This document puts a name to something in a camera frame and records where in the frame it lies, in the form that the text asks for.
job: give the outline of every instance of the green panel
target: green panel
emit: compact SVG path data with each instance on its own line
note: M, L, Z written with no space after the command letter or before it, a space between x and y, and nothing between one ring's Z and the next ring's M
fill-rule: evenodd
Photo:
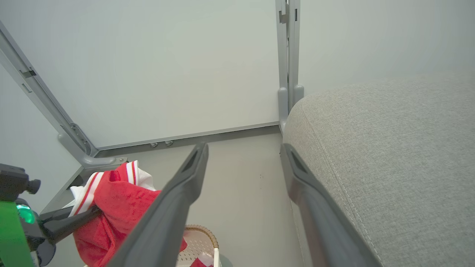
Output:
M22 209L28 218L28 209ZM0 201L0 258L5 267L33 267L30 250L13 202Z

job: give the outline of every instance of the gray sofa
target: gray sofa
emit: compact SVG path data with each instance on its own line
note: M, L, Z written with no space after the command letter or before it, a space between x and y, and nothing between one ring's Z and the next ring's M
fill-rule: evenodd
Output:
M284 143L383 266L475 266L475 71L307 96Z

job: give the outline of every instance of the white basket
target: white basket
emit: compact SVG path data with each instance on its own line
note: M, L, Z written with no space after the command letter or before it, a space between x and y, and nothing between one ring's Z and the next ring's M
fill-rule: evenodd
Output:
M183 238L187 246L178 254L177 267L190 267L202 252L214 257L214 267L221 267L218 241L210 230L200 225L187 225Z

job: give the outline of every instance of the red cloth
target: red cloth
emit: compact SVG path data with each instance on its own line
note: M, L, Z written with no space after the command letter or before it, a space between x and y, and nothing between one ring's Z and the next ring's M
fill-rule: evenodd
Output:
M97 205L102 213L73 234L84 263L105 266L160 192L130 183L125 163L104 172L90 205ZM182 239L180 251L185 248Z

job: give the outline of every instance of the white wall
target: white wall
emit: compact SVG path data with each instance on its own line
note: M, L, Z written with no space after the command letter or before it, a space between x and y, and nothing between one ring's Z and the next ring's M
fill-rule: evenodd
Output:
M306 95L475 67L473 0L301 0L300 27Z
M0 0L0 20L96 147L278 121L274 0Z
M81 167L59 143L57 135L0 65L0 163L21 167L30 180L41 180L38 193L20 195L38 213Z

